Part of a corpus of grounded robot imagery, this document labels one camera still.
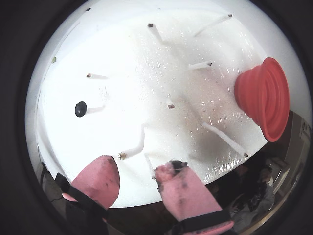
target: red silicone cup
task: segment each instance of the red silicone cup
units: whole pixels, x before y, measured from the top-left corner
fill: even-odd
[[[240,74],[235,82],[238,106],[259,125],[264,137],[277,141],[289,116],[289,89],[283,69],[273,58]]]

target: cable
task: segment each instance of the cable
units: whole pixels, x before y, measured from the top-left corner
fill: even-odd
[[[53,199],[52,201],[50,201],[50,202],[53,202],[53,201],[58,201],[58,200],[60,200],[60,199],[62,199],[63,197],[60,197],[59,199]]]

